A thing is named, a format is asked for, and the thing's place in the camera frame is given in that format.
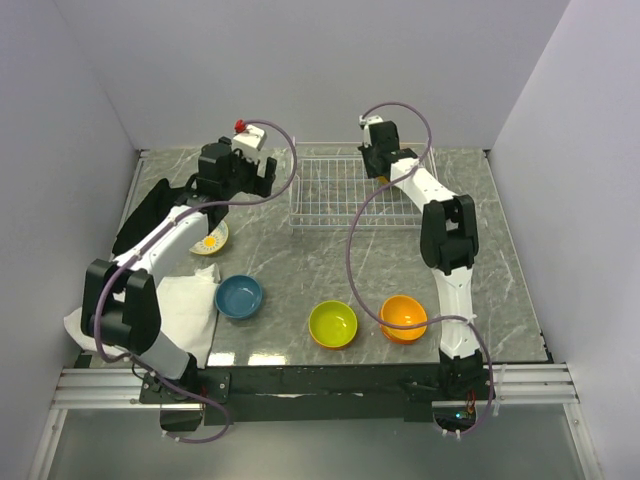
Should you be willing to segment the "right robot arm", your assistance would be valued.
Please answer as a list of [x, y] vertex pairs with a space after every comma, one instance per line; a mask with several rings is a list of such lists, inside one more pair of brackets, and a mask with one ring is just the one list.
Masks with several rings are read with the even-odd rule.
[[360, 118], [359, 124], [367, 176], [385, 178], [421, 213], [420, 254], [434, 276], [444, 318], [438, 386], [445, 396], [460, 398], [483, 378], [481, 344], [471, 328], [471, 283], [479, 251], [474, 200], [445, 187], [413, 150], [401, 147], [394, 122], [375, 115]]

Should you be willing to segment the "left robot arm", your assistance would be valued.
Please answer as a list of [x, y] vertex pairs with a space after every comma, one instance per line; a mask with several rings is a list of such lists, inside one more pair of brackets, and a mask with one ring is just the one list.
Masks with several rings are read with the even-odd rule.
[[202, 147], [194, 174], [182, 187], [161, 180], [123, 225], [110, 260], [87, 268], [80, 329], [99, 351], [106, 346], [139, 359], [164, 379], [164, 389], [186, 402], [201, 392], [197, 360], [161, 330], [157, 297], [178, 256], [214, 230], [237, 205], [274, 198], [277, 161], [262, 155], [266, 132], [254, 124]]

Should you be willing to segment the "white wire dish rack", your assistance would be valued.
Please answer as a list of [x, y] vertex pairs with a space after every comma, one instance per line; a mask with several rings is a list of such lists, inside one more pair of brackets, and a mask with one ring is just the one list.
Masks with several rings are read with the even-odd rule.
[[[289, 225], [298, 229], [347, 229], [360, 205], [381, 187], [367, 177], [356, 143], [300, 143], [289, 190]], [[376, 196], [358, 220], [361, 229], [417, 229], [421, 213], [401, 190]]]

